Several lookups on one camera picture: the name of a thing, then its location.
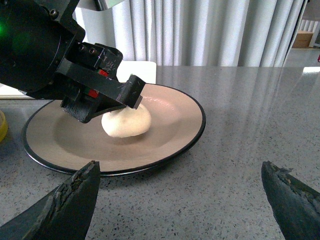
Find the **screw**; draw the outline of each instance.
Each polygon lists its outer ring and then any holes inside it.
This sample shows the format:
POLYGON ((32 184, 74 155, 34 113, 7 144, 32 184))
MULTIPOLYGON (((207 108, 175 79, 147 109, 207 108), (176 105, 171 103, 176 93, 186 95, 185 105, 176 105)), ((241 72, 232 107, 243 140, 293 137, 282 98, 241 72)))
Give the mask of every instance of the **screw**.
POLYGON ((90 50, 89 50, 89 54, 90 55, 94 55, 95 53, 97 52, 97 50, 95 49, 95 48, 90 48, 90 50))
POLYGON ((86 51, 87 47, 85 45, 81 44, 78 49, 79 49, 80 53, 83 53, 86 51))
POLYGON ((56 9, 52 9, 49 13, 50 17, 54 20, 59 16, 59 12, 56 9))

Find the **red component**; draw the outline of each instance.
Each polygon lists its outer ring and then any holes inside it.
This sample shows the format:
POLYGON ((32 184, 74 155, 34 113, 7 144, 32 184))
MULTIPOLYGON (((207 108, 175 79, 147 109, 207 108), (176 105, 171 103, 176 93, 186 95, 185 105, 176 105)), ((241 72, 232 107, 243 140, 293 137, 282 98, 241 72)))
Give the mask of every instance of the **red component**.
POLYGON ((93 89, 90 89, 88 92, 88 95, 94 99, 96 99, 99 95, 99 92, 93 89))
POLYGON ((103 71, 101 69, 98 71, 98 74, 105 76, 105 77, 108 77, 108 75, 109 75, 109 73, 107 73, 106 71, 103 71))

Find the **speckled surface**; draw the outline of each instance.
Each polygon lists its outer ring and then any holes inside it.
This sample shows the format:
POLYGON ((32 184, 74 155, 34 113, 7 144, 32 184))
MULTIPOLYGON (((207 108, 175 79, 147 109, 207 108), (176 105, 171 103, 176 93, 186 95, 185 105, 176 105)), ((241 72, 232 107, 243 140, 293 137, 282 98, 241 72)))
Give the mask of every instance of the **speckled surface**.
MULTIPOLYGON (((162 169, 103 178, 87 240, 283 240, 263 161, 320 191, 320 74, 303 68, 158 67, 157 83, 203 106, 199 142, 162 169)), ((24 152, 20 133, 44 101, 2 100, 0 225, 63 182, 24 152)))

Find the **floor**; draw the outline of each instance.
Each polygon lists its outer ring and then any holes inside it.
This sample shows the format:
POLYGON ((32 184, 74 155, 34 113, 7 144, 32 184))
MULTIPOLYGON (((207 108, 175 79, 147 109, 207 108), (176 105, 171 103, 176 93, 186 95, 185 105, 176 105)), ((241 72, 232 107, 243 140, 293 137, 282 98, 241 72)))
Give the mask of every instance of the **floor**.
POLYGON ((320 48, 292 48, 284 67, 320 67, 320 48))

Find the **yellow container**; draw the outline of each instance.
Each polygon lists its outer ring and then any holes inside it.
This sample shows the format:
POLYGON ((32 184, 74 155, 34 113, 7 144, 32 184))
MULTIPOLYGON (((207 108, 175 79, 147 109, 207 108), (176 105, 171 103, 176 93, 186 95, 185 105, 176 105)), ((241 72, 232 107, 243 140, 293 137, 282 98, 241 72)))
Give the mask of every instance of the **yellow container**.
POLYGON ((8 132, 8 123, 5 114, 0 111, 0 142, 5 138, 8 132))

